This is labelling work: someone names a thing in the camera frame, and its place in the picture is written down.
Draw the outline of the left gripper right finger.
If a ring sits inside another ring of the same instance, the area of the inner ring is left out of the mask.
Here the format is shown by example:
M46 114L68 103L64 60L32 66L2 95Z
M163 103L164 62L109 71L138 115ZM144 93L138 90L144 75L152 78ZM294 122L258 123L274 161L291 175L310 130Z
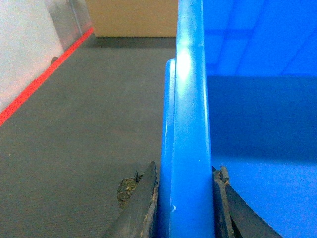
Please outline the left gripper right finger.
M232 188L228 169L212 167L215 236L217 238L280 238Z

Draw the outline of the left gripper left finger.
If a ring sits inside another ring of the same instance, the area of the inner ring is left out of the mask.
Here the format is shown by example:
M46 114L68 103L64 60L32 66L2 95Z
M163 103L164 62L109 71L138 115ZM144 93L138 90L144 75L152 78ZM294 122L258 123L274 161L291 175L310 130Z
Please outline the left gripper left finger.
M153 161L144 173L136 172L133 177L123 179L117 190L121 213L103 237L155 237L158 187L157 170Z

